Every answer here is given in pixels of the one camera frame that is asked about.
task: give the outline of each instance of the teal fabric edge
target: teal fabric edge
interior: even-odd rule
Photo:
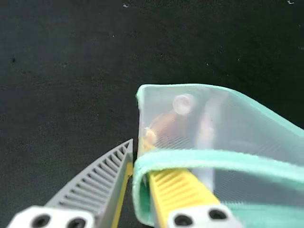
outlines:
[[[304,209],[286,206],[224,203],[246,228],[302,227]]]
[[[304,130],[298,126],[296,126],[295,124],[293,124],[292,122],[288,121],[287,119],[281,117],[280,115],[278,115],[277,113],[275,113],[274,111],[270,110],[269,108],[265,107],[264,105],[260,104],[259,102],[255,101],[254,99],[236,91],[233,89],[229,89],[226,87],[221,87],[221,86],[216,86],[216,85],[206,85],[206,84],[176,84],[176,85],[151,85],[151,84],[146,84],[146,85],[142,85],[139,87],[136,97],[137,100],[139,102],[139,104],[142,106],[142,104],[144,103],[144,96],[143,96],[143,91],[145,88],[148,87],[185,87],[185,86],[193,86],[193,87],[209,87],[209,88],[217,88],[217,89],[222,89],[222,90],[226,90],[234,95],[236,95],[238,98],[242,99],[243,101],[247,102],[248,104],[250,104],[252,107],[254,107],[255,109],[257,109],[259,112],[261,112],[262,114],[266,115],[267,117],[271,118],[272,120],[274,120],[275,122],[277,122],[279,125],[285,127],[286,129],[290,130],[292,133],[300,136],[300,137],[304,137]]]
[[[256,155],[218,150],[155,150],[139,157],[133,170],[133,204],[137,219],[152,226],[149,189],[145,174],[168,168],[216,168],[263,176],[287,187],[304,190],[304,167]]]

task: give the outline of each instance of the teal zipper trim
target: teal zipper trim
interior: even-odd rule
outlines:
[[[283,126],[284,128],[288,129],[290,132],[292,132],[302,138],[304,137],[304,130],[302,128],[294,125],[287,119],[281,117],[280,115],[273,112],[272,110],[265,107],[264,105],[260,104],[259,102],[255,101],[254,99],[252,99],[236,90],[233,90],[233,89],[216,86],[216,85],[213,85],[213,86],[206,85],[206,84],[142,85],[139,87],[137,94],[136,94],[136,97],[137,97],[137,100],[138,100],[140,106],[142,106],[144,103],[144,90],[149,87],[153,87],[153,88],[158,88],[158,87],[207,87],[207,88],[217,88],[217,89],[225,90],[225,91],[228,91],[231,94],[237,96],[244,102],[248,103],[250,106],[252,106],[254,109],[259,111],[260,113],[264,114],[268,118],[274,120],[278,125]]]
[[[282,161],[217,150],[155,150],[139,157],[133,172],[133,203],[138,220],[153,225],[149,189],[143,176],[153,170],[170,168],[215,168],[235,170],[267,178],[295,190],[304,191],[304,167]]]

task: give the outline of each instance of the black fabric background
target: black fabric background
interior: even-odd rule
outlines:
[[[0,227],[137,138],[141,84],[230,87],[303,128],[302,15],[286,0],[1,1]],[[130,184],[119,227],[141,227]]]

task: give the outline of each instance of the screw hole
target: screw hole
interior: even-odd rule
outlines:
[[[190,226],[192,224],[192,219],[187,215],[178,215],[175,217],[174,222],[177,226]]]
[[[212,219],[226,219],[227,218],[226,214],[223,211],[217,210],[217,209],[211,210],[209,212],[209,215]]]
[[[51,217],[49,215],[39,215],[36,217],[32,223],[33,228],[45,227],[50,221]]]
[[[75,218],[69,222],[67,228],[84,228],[86,226],[86,221],[82,218]]]

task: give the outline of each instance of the transparent mesh bag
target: transparent mesh bag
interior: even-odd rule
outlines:
[[[236,213],[244,214],[244,205],[252,210],[263,205],[262,211],[282,207],[278,218],[288,208],[304,216],[303,129],[253,99],[218,86],[144,85],[137,97],[138,156],[155,149],[214,152],[220,162],[191,168]],[[269,175],[263,168],[268,165],[287,168]],[[282,178],[284,172],[299,178]]]

